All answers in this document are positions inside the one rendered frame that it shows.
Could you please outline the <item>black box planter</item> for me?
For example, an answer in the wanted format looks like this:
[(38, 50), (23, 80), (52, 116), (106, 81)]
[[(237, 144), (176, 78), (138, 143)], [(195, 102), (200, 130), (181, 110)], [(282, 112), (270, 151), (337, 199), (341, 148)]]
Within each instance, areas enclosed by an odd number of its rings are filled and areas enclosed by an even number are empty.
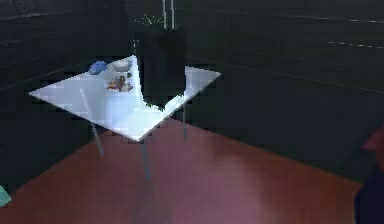
[(165, 104), (186, 84), (186, 32), (176, 22), (176, 0), (161, 1), (162, 16), (144, 16), (134, 33), (141, 92), (150, 104)]

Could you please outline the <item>white glass table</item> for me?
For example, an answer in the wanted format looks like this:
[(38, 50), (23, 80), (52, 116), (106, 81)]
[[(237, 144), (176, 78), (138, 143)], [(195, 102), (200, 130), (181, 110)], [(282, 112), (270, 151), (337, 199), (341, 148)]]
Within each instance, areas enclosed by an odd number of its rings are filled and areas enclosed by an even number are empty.
[[(132, 62), (128, 72), (117, 72), (112, 63), (97, 75), (88, 72), (39, 88), (31, 96), (101, 126), (134, 142), (143, 144), (155, 127), (176, 111), (183, 110), (188, 101), (216, 81), (221, 74), (187, 66), (184, 92), (170, 99), (164, 109), (149, 105), (143, 98), (137, 58), (123, 58)], [(124, 76), (133, 89), (119, 92), (107, 88), (115, 77)]]

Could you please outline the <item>plate of colourful food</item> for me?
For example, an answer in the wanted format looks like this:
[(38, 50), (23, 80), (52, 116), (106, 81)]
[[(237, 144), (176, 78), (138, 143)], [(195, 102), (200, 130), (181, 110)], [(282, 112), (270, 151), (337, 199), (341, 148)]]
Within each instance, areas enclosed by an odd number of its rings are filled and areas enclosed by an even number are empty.
[(110, 90), (117, 90), (119, 92), (129, 92), (133, 89), (133, 86), (126, 81), (124, 76), (113, 78), (107, 85)]

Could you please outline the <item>white bowl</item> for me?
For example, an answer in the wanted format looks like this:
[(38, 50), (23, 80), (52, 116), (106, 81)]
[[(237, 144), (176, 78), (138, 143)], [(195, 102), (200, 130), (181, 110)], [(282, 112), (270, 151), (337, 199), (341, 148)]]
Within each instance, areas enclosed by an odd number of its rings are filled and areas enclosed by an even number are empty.
[(112, 66), (117, 72), (128, 72), (132, 66), (132, 62), (128, 59), (121, 59), (114, 61)]

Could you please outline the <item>blue round object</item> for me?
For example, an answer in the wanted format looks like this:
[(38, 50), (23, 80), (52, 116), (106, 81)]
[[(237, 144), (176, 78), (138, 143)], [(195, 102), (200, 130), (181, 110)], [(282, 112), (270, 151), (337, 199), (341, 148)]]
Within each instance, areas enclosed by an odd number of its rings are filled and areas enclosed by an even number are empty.
[(107, 69), (107, 64), (106, 64), (105, 61), (96, 61), (95, 63), (93, 63), (93, 64), (89, 67), (88, 72), (89, 72), (91, 75), (97, 75), (97, 74), (99, 74), (100, 72), (105, 71), (106, 69)]

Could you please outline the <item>dark red and navy object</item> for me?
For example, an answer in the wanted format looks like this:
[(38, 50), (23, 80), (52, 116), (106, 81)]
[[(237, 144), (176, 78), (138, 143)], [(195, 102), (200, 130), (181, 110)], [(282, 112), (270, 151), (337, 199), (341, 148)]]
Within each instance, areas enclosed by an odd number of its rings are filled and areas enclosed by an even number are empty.
[(375, 165), (354, 199), (354, 224), (384, 224), (384, 125), (363, 145)]

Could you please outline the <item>teal object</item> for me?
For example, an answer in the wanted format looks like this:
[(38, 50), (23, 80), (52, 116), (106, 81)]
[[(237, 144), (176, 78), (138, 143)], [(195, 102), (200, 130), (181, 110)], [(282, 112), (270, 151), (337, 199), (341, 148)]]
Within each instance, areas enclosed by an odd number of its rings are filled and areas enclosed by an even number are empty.
[(0, 185), (0, 207), (6, 206), (10, 201), (10, 195), (7, 193), (4, 187)]

